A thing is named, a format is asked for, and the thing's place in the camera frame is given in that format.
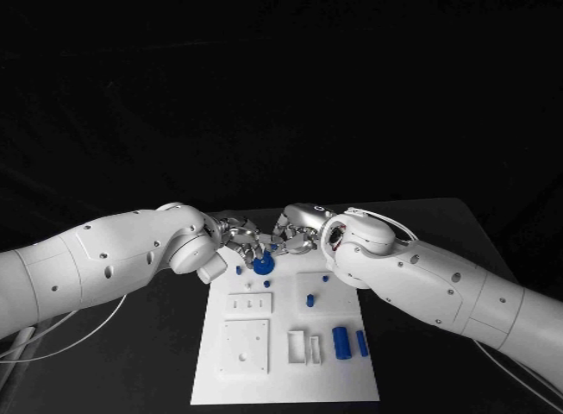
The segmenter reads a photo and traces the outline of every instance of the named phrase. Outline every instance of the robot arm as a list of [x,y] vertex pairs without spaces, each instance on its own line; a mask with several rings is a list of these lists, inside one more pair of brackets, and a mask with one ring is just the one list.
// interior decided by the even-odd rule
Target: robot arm
[[196,271],[210,283],[226,269],[219,248],[232,248],[249,266],[262,257],[257,233],[240,217],[217,219],[171,203],[98,218],[0,253],[0,339],[135,291],[168,267],[177,274]]
[[[302,227],[321,208],[292,204],[279,222],[291,215],[293,227]],[[337,277],[429,325],[498,350],[563,393],[563,303],[414,237],[400,241],[361,210],[328,217],[317,240]]]

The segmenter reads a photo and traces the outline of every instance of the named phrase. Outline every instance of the table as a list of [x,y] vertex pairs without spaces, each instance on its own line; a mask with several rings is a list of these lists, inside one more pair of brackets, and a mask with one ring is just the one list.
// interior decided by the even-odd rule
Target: table
[[[325,205],[337,213],[350,206],[391,217],[420,240],[515,281],[458,199]],[[281,211],[242,213],[268,233]],[[11,403],[3,404],[4,412],[556,412],[486,359],[468,338],[419,322],[370,290],[358,290],[358,302],[378,403],[190,406],[207,290],[194,273],[158,273],[148,286],[128,295],[118,314],[95,335],[63,354],[27,364]],[[112,301],[82,310],[41,339],[36,355],[79,339],[115,305]]]

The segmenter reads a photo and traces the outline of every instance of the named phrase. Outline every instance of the black background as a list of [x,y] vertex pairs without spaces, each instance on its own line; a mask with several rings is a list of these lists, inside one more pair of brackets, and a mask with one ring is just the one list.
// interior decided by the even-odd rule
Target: black background
[[563,300],[563,2],[0,3],[0,251],[171,201],[433,197]]

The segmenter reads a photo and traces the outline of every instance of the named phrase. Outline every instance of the blue cylinder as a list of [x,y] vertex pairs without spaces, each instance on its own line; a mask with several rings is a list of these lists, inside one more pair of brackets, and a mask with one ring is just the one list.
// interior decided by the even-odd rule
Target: blue cylinder
[[358,352],[361,353],[361,356],[367,356],[364,332],[358,330],[355,335],[358,336]]
[[265,250],[262,253],[262,259],[255,259],[252,261],[253,273],[255,274],[269,274],[275,268],[275,262],[272,261],[270,252]]
[[332,328],[334,355],[338,360],[347,360],[351,357],[350,339],[344,326]]

